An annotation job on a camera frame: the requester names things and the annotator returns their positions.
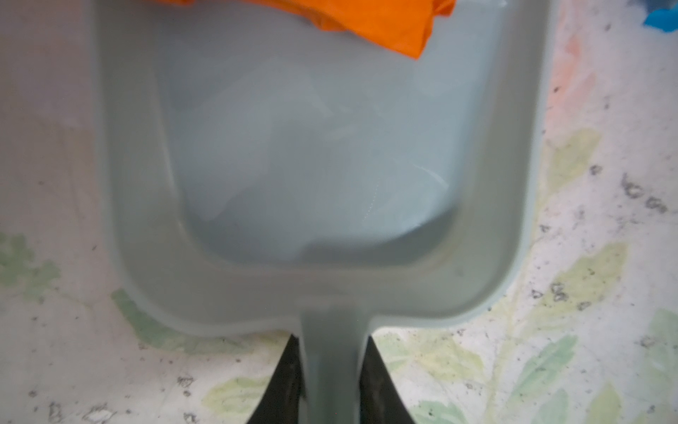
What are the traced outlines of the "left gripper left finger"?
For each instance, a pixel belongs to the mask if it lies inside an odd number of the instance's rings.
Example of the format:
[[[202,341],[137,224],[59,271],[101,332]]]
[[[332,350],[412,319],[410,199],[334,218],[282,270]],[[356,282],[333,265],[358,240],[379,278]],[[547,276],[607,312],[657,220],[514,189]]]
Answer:
[[[303,387],[299,340],[290,336],[261,401],[247,424],[298,424]]]

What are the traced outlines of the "grey-blue dustpan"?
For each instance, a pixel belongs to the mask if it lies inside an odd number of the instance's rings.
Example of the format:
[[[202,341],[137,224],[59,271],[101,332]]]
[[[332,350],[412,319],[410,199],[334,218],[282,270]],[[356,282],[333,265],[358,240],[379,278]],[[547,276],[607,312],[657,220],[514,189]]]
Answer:
[[[299,340],[359,423],[367,339],[491,307],[531,238],[556,1],[461,1],[419,60],[238,1],[87,1],[109,254],[174,330]]]

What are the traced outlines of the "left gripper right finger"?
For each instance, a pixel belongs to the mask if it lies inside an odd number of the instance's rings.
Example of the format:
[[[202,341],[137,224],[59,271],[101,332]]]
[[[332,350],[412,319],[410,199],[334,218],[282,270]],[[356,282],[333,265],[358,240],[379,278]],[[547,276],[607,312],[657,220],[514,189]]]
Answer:
[[[359,380],[360,424],[414,424],[374,339],[367,339]]]

